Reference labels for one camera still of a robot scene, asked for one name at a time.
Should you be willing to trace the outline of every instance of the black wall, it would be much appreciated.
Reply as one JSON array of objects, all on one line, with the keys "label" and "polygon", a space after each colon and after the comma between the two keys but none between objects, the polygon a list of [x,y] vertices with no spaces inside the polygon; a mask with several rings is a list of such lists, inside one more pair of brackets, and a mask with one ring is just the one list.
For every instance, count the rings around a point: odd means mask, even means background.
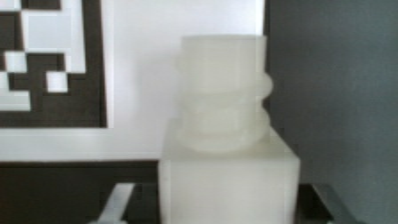
[{"label": "black wall", "polygon": [[271,124],[301,182],[369,224],[398,220],[398,1],[269,0]]}]

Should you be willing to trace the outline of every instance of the white box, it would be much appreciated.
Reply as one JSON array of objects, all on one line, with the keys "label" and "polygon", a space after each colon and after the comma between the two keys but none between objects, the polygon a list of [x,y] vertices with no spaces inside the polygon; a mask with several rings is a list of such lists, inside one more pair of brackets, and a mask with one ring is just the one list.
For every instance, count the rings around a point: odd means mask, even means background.
[{"label": "white box", "polygon": [[299,161],[275,132],[250,150],[180,147],[168,129],[159,160],[163,224],[291,224]]}]

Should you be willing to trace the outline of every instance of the white square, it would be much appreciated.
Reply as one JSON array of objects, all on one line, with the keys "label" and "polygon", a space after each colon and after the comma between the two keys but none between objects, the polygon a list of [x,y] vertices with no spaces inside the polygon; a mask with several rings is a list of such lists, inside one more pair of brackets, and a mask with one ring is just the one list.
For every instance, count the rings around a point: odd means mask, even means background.
[{"label": "white square", "polygon": [[22,51],[4,52],[4,71],[15,73],[26,73],[26,53]]},{"label": "white square", "polygon": [[1,0],[0,11],[17,11],[20,9],[20,0]]},{"label": "white square", "polygon": [[45,73],[45,90],[49,93],[65,93],[67,88],[67,74],[65,72],[49,71]]}]

